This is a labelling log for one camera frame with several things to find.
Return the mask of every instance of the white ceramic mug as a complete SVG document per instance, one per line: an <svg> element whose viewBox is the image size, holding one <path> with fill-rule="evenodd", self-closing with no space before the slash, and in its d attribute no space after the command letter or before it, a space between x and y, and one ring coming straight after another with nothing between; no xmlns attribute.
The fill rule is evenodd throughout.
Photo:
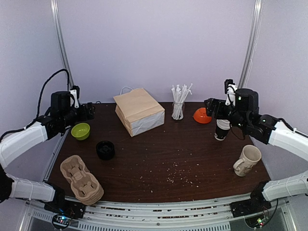
<svg viewBox="0 0 308 231"><path fill-rule="evenodd" d="M246 176L246 174L251 171L252 167L259 162L261 157L261 151L257 147L246 145L242 150L240 159L233 165L235 174L239 177Z"/></svg>

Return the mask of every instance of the green bowl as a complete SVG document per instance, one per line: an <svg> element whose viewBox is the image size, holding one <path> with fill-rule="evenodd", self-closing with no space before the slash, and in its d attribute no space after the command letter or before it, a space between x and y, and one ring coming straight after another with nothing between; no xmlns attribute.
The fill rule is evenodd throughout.
<svg viewBox="0 0 308 231"><path fill-rule="evenodd" d="M71 134L76 138L76 140L83 141L90 135L90 125L87 123L76 124L73 127Z"/></svg>

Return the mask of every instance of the brown paper bag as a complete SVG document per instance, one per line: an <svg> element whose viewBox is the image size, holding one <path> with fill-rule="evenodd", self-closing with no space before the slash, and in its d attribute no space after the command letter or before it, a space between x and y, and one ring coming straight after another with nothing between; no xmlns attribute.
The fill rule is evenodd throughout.
<svg viewBox="0 0 308 231"><path fill-rule="evenodd" d="M133 137L165 122L165 109L143 88L114 97L115 112Z"/></svg>

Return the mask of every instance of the orange bowl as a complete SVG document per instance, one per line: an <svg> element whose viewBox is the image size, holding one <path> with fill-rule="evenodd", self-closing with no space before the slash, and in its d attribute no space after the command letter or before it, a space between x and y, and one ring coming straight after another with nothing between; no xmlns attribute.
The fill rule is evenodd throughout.
<svg viewBox="0 0 308 231"><path fill-rule="evenodd" d="M200 124L208 124L212 121L212 117L206 115L205 107L199 108L194 114L193 118Z"/></svg>

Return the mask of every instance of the dark wooden tabletop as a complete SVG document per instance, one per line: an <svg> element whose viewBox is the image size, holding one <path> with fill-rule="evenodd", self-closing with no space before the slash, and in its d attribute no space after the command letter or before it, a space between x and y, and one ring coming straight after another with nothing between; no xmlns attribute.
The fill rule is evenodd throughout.
<svg viewBox="0 0 308 231"><path fill-rule="evenodd" d="M252 144L237 139L231 132L224 141L214 138L216 122L203 125L193 119L203 103L186 103L184 119L171 118L171 103L165 124L130 137L115 113L113 103L96 104L95 119L87 121L90 136L77 141L68 134L52 169L49 182L74 196L60 172L60 164L79 155L102 185L104 201L162 203L212 199L251 192L258 182L269 180L260 161L247 176L233 172L242 148ZM115 145L115 157L98 158L95 146L100 141Z"/></svg>

